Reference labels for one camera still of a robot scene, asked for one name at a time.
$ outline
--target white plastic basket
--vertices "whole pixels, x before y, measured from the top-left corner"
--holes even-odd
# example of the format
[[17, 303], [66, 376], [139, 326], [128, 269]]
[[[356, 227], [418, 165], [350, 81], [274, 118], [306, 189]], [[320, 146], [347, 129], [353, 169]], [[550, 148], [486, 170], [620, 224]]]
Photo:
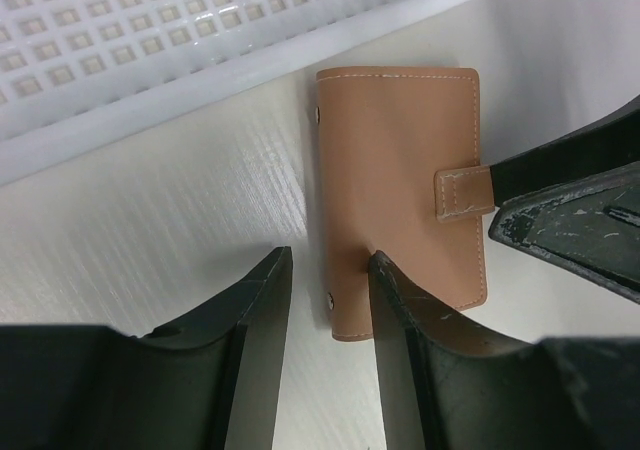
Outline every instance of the white plastic basket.
[[0, 185], [464, 1], [0, 0]]

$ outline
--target black object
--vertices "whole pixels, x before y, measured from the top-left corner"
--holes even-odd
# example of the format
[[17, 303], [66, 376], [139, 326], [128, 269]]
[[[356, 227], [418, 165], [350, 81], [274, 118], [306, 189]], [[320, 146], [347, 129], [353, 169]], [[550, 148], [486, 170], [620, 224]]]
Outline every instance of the black object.
[[526, 344], [442, 303], [381, 252], [369, 287], [389, 450], [638, 448], [639, 339]]
[[0, 328], [0, 449], [270, 449], [291, 296], [278, 248], [142, 337]]
[[640, 303], [640, 97], [491, 176], [492, 239]]

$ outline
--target white table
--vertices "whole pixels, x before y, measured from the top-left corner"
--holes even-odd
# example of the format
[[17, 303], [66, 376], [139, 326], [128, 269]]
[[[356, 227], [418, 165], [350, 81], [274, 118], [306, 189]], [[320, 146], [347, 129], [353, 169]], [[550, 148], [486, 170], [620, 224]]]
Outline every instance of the white table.
[[[640, 0], [476, 0], [7, 185], [0, 320], [105, 322], [143, 334], [222, 290], [268, 248], [291, 245], [274, 448], [382, 449], [373, 343], [337, 343], [328, 329], [315, 72], [349, 64], [476, 68], [483, 161], [492, 163], [639, 94], [639, 28]], [[527, 340], [640, 334], [639, 306], [486, 238], [485, 245], [489, 300], [471, 317]]]

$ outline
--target white surface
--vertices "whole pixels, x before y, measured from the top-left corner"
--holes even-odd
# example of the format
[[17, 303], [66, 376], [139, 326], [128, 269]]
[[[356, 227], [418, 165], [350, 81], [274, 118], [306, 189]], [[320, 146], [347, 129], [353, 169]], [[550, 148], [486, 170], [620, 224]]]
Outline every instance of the white surface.
[[[10, 31], [11, 37], [2, 42], [0, 35], [0, 69], [9, 69], [0, 73], [0, 185], [468, 0], [400, 0], [385, 7], [378, 6], [395, 0], [309, 0], [297, 7], [293, 0], [283, 0], [288, 10], [253, 21], [247, 20], [247, 12], [258, 4], [266, 8], [270, 0], [230, 0], [220, 9], [215, 8], [215, 0], [198, 0], [210, 10], [194, 15], [188, 15], [194, 0], [139, 0], [140, 5], [133, 7], [124, 7], [121, 0], [104, 0], [103, 7], [111, 13], [91, 19], [83, 5], [93, 8], [96, 1], [102, 0], [51, 0], [0, 13], [0, 30]], [[378, 8], [341, 20], [373, 7]], [[77, 9], [84, 20], [57, 28], [53, 16], [61, 8]], [[40, 16], [34, 17], [36, 10]], [[184, 18], [163, 25], [162, 12], [174, 15], [174, 10]], [[233, 15], [242, 15], [244, 23], [224, 30], [221, 21]], [[154, 26], [134, 32], [131, 19], [141, 16]], [[44, 19], [48, 30], [20, 36], [27, 17], [26, 28]], [[214, 21], [218, 33], [196, 38], [198, 25], [208, 20]], [[327, 25], [336, 20], [341, 21]], [[104, 41], [107, 28], [122, 30], [114, 35], [122, 34]], [[189, 41], [174, 44], [174, 33], [183, 31], [188, 32]], [[68, 37], [78, 32], [88, 32], [93, 45], [71, 51]], [[146, 55], [143, 42], [149, 39], [159, 39], [163, 50]], [[45, 46], [57, 48], [59, 55], [41, 55], [40, 61], [33, 52]], [[95, 58], [102, 62], [103, 71], [86, 75], [87, 62]]]
[[[494, 162], [640, 93], [639, 5], [477, 0], [7, 185], [0, 319], [109, 322], [141, 334], [221, 290], [266, 247], [290, 244], [294, 292], [274, 448], [381, 450], [373, 344], [336, 343], [326, 321], [314, 72], [475, 67], [484, 160]], [[640, 334], [639, 306], [485, 243], [489, 300], [469, 312], [474, 318], [529, 340]]]

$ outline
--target leather notebook cover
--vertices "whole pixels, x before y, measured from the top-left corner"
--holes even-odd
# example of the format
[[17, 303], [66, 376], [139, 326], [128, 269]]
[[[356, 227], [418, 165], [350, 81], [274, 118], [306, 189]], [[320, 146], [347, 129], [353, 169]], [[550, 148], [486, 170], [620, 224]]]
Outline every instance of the leather notebook cover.
[[376, 250], [450, 306], [484, 303], [479, 215], [493, 195], [488, 168], [475, 167], [476, 71], [333, 68], [317, 84], [334, 338], [372, 336], [367, 264]]

